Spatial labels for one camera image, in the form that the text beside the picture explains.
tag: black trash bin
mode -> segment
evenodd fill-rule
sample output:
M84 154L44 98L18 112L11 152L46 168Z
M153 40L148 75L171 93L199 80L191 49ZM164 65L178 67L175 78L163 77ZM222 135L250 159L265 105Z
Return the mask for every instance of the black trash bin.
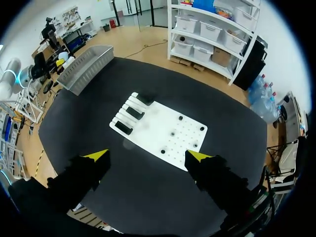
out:
M105 32L110 31L110 25L109 24L105 24L105 26L103 26L103 29Z

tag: gray plastic basket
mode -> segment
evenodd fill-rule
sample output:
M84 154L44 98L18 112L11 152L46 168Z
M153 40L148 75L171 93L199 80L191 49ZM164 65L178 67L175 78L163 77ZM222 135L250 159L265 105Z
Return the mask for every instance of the gray plastic basket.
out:
M63 71L57 81L73 94L80 95L89 82L113 58L113 46L91 46Z

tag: white pegboard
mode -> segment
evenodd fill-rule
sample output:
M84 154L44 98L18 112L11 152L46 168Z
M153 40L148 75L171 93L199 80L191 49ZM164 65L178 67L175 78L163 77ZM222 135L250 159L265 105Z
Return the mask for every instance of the white pegboard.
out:
M156 101L146 106L136 98L137 95L132 93L110 122L110 127L154 156L187 171L184 166L185 151L199 152L207 126ZM144 112L144 116L140 120L135 119L126 112L129 106L139 113ZM117 121L133 128L131 134L118 129L115 126Z

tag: black tablecloth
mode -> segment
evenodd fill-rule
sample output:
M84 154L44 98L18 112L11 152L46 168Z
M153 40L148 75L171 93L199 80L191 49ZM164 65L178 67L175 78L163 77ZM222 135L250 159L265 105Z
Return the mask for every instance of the black tablecloth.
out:
M221 155L254 188L264 165L267 126L250 109L188 76L138 61L115 58L80 96L62 90L39 137L57 173L75 155L110 149L112 167L83 204L124 233L204 237L226 214L199 191L189 173L133 146L109 127L132 92L208 126L200 150Z

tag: water bottle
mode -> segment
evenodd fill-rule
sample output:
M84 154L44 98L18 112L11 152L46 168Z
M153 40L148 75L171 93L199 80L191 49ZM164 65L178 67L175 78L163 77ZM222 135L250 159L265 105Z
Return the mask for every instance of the water bottle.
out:
M267 96L270 98L271 96L273 96L272 93L272 86L273 86L273 82L270 83L270 85L266 88L267 90Z
M257 88L256 90L252 90L248 94L248 101L252 105L256 100L261 99L267 95L266 89L268 84L265 83L264 86Z
M262 119L267 123L273 123L274 121L276 121L280 116L280 110L279 108L276 106L274 97L272 97L270 106L267 110L267 112L263 115Z
M253 83L251 84L251 86L248 88L248 92L250 93L251 91L256 90L257 88L262 87L265 84L264 78L266 77L266 75L262 74L257 76L257 78L253 81Z
M266 113L271 110L272 103L274 102L274 97L270 97L269 99L267 98L261 98L253 105L250 106L251 110L255 112L257 115L259 115L261 118L264 117Z

